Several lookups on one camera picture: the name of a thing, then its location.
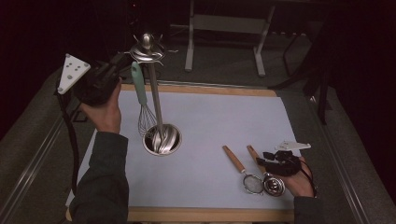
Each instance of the wooden handle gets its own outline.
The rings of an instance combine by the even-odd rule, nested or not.
[[[236,156],[233,154],[233,152],[227,146],[224,146],[223,149],[224,149],[225,153],[227,154],[228,158],[230,158],[230,160],[235,165],[236,169],[238,169],[239,172],[244,173],[245,166],[242,164],[242,162],[240,160],[238,160],[238,158],[236,158]]]
[[[265,167],[260,166],[260,165],[257,163],[256,159],[259,158],[259,154],[257,154],[256,150],[254,150],[253,146],[248,145],[248,146],[247,146],[247,151],[250,153],[250,156],[251,156],[251,158],[253,158],[254,162],[256,162],[256,164],[257,164],[257,166],[259,167],[260,171],[262,171],[263,174],[264,174],[265,172],[267,172],[267,171],[265,170]]]

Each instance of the floor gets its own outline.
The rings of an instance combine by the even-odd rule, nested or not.
[[[197,33],[193,70],[186,73],[183,69],[187,51],[186,30],[176,29],[166,43],[166,47],[173,52],[168,52],[163,59],[164,67],[156,67],[159,81],[265,88],[288,78],[281,56],[290,42],[289,38],[283,35],[270,35],[267,38],[262,52],[267,76],[258,77],[252,53],[252,46],[257,42],[258,37],[227,35],[222,41],[211,40],[224,36],[211,32]],[[309,47],[310,42],[303,36],[296,41],[288,53],[291,69],[298,66]],[[64,220],[64,203],[70,191],[72,153],[67,130],[62,125],[58,103],[52,96],[55,80],[55,75],[48,78],[0,143],[0,158],[2,158],[0,202],[7,201],[23,170],[36,152],[39,149],[45,150],[40,161],[41,166],[36,170],[34,179],[28,180],[24,191],[16,197],[17,203],[13,204],[14,209],[10,216],[7,216],[7,222],[2,220],[2,223],[68,223]],[[301,95],[303,85],[304,80],[293,84],[284,90],[284,94],[290,95],[290,99],[293,95]],[[333,141],[321,144],[330,144],[336,148],[335,158],[340,163],[320,164],[320,161],[314,163],[317,163],[318,167],[322,165],[323,169],[341,168],[348,179],[334,179],[334,185],[338,186],[341,183],[338,190],[356,193],[358,202],[363,208],[363,211],[354,213],[349,211],[350,202],[345,197],[326,197],[325,210],[328,223],[394,223],[395,206],[380,181],[377,181],[378,177],[361,140],[333,89],[330,89],[328,104],[330,106],[326,111],[328,124],[323,127],[323,132]],[[290,119],[296,119],[296,123],[304,126],[305,121],[298,118]],[[74,125],[78,132],[78,145],[82,155],[91,139],[93,127],[89,122],[75,122]],[[54,135],[49,135],[51,130],[56,131]],[[315,130],[304,130],[303,134],[297,137],[304,138],[313,131]],[[48,147],[43,148],[43,142],[48,143]],[[320,176],[319,179],[326,179],[326,176]],[[354,188],[348,189],[348,185],[342,184],[345,182],[352,183]],[[332,191],[336,194],[336,189],[332,186],[320,187],[328,195],[332,195]]]

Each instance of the dark background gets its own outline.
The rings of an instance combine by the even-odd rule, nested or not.
[[[205,4],[213,6],[214,2],[218,1],[202,1],[197,9],[210,9]],[[188,24],[188,8],[188,1],[3,1],[0,6],[0,138],[44,80],[63,65],[66,52],[108,61],[117,51],[132,46],[132,34],[148,29],[166,38],[171,22]],[[260,15],[259,7],[251,8],[248,15]],[[395,10],[392,1],[359,1],[353,8],[333,14],[331,22],[337,29],[327,34],[328,43],[342,37],[342,41],[334,42],[338,60],[332,69],[331,85],[336,88],[394,202]],[[285,25],[294,20],[290,19],[292,11],[292,8],[277,8],[271,29],[292,31],[292,27]]]

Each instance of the metal rod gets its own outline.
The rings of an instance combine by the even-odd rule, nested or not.
[[[155,116],[157,117],[157,128],[163,141],[163,115],[161,113],[160,94],[158,93],[157,78],[155,76],[154,63],[148,63],[149,84],[151,86],[152,99],[154,102]]]

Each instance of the hand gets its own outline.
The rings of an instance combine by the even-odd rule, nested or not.
[[[98,132],[120,133],[121,112],[119,108],[119,95],[121,79],[104,105],[90,106],[81,104],[79,107],[93,122]]]
[[[304,157],[299,158],[300,161],[305,161]],[[303,170],[311,177],[308,167],[305,163],[301,162]],[[288,188],[294,197],[314,197],[314,190],[312,189],[309,179],[299,171],[296,175],[292,176],[280,176],[274,175],[274,177],[282,179],[285,183],[286,188]]]

